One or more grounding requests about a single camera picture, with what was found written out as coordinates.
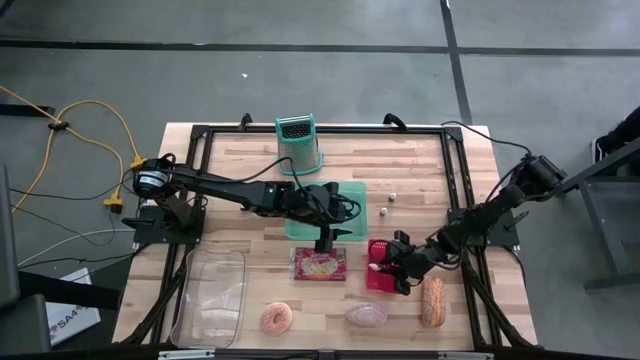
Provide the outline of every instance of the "transparent bin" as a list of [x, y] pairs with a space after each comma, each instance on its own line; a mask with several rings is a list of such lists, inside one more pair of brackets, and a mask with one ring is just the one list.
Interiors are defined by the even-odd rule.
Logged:
[[[327, 181], [303, 181], [301, 185], [324, 185], [326, 183]], [[337, 181], [337, 183], [340, 184], [338, 194], [360, 203], [362, 211], [353, 220], [330, 226], [332, 229], [338, 228], [351, 231], [351, 234], [340, 235], [336, 241], [362, 241], [369, 235], [367, 226], [367, 186], [361, 181]], [[285, 221], [285, 234], [292, 240], [315, 241], [320, 238], [320, 228], [287, 219]]]
[[196, 249], [187, 255], [187, 278], [171, 342], [181, 348], [226, 348], [242, 323], [245, 259], [237, 251]]

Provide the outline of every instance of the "grater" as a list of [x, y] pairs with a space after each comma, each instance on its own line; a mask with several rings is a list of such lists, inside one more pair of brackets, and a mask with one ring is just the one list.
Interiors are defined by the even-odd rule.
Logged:
[[313, 114], [290, 118], [276, 118], [278, 136], [278, 158], [290, 157], [291, 162], [283, 161], [280, 172], [285, 175], [309, 174], [322, 167], [322, 151], [318, 147], [316, 124]]

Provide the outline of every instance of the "yellow extension cord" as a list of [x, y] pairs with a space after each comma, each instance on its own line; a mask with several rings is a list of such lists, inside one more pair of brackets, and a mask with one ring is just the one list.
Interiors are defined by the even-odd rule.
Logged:
[[[127, 126], [127, 122], [124, 120], [124, 118], [113, 108], [111, 107], [109, 104], [104, 103], [102, 101], [97, 101], [97, 100], [83, 100], [83, 101], [78, 101], [76, 103], [73, 103], [67, 107], [65, 107], [64, 109], [62, 109], [60, 111], [60, 113], [58, 113], [58, 116], [53, 116], [49, 113], [47, 113], [46, 111], [40, 109], [39, 107], [37, 107], [36, 105], [34, 105], [33, 103], [31, 103], [30, 101], [24, 99], [23, 97], [19, 96], [18, 94], [14, 93], [13, 91], [5, 88], [4, 86], [0, 86], [0, 90], [1, 91], [5, 91], [7, 94], [15, 97], [16, 99], [22, 101], [23, 103], [31, 106], [32, 108], [36, 109], [37, 111], [41, 112], [43, 115], [47, 116], [48, 118], [50, 118], [51, 120], [53, 120], [54, 123], [59, 124], [62, 122], [62, 117], [64, 114], [67, 113], [67, 111], [71, 110], [72, 108], [78, 106], [78, 105], [82, 105], [82, 104], [96, 104], [96, 105], [101, 105], [107, 109], [109, 109], [114, 115], [116, 115], [118, 117], [118, 119], [120, 119], [120, 122], [122, 122], [122, 125], [124, 126], [125, 131], [127, 132], [127, 135], [129, 136], [129, 141], [131, 142], [131, 148], [133, 149], [133, 153], [134, 153], [134, 158], [133, 158], [133, 162], [131, 163], [130, 167], [131, 168], [135, 168], [137, 166], [139, 166], [140, 164], [142, 164], [142, 162], [145, 160], [142, 156], [140, 156], [140, 154], [138, 153], [138, 149], [136, 148], [136, 144], [133, 141], [133, 136], [131, 135], [131, 131], [129, 131], [129, 127]], [[85, 136], [80, 135], [77, 131], [71, 129], [71, 128], [67, 128], [67, 131], [69, 131], [71, 134], [73, 134], [75, 137], [77, 137], [78, 139], [93, 144], [93, 145], [97, 145], [100, 146], [106, 150], [108, 150], [109, 152], [111, 152], [117, 159], [118, 159], [118, 163], [120, 165], [120, 184], [118, 184], [118, 186], [116, 187], [115, 191], [113, 192], [113, 194], [111, 194], [111, 196], [106, 199], [104, 201], [105, 206], [112, 206], [112, 205], [122, 205], [123, 201], [120, 198], [120, 190], [121, 190], [121, 186], [122, 186], [122, 181], [124, 180], [124, 166], [122, 164], [122, 157], [120, 156], [120, 154], [118, 154], [118, 152], [116, 150], [114, 150], [112, 147], [110, 147], [109, 145], [106, 145], [104, 143], [101, 143], [99, 141], [93, 140], [93, 139], [89, 139]], [[22, 205], [22, 203], [27, 199], [27, 197], [29, 197], [29, 193], [31, 193], [31, 191], [36, 187], [36, 185], [38, 184], [38, 182], [40, 181], [40, 178], [42, 178], [42, 175], [44, 174], [45, 169], [47, 168], [47, 164], [49, 162], [49, 157], [51, 154], [51, 146], [53, 145], [53, 137], [55, 135], [55, 131], [54, 130], [50, 130], [49, 131], [49, 139], [47, 140], [47, 149], [45, 151], [45, 156], [44, 156], [44, 161], [42, 162], [42, 167], [40, 168], [40, 172], [38, 173], [38, 176], [36, 176], [35, 180], [33, 181], [33, 183], [31, 183], [31, 185], [29, 186], [29, 188], [26, 191], [26, 194], [24, 194], [20, 200], [18, 201], [18, 203], [15, 205], [14, 209], [11, 210], [11, 213], [15, 213], [16, 209], [20, 207], [20, 205]]]

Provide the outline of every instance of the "red container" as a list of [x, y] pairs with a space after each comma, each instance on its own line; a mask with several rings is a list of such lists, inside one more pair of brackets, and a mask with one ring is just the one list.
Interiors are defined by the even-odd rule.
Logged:
[[[382, 259], [384, 258], [386, 246], [387, 244], [380, 240], [369, 239], [367, 265], [382, 261]], [[395, 278], [393, 277], [393, 275], [374, 271], [369, 266], [367, 266], [367, 272], [365, 273], [364, 279], [367, 290], [382, 291], [391, 294], [398, 293], [393, 287], [393, 283], [395, 282]]]

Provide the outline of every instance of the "pink frosted donut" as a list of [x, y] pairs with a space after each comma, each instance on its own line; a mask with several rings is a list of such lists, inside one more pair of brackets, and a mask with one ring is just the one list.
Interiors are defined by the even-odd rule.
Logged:
[[293, 313], [289, 305], [275, 302], [267, 305], [260, 316], [260, 329], [271, 336], [281, 335], [293, 322]]

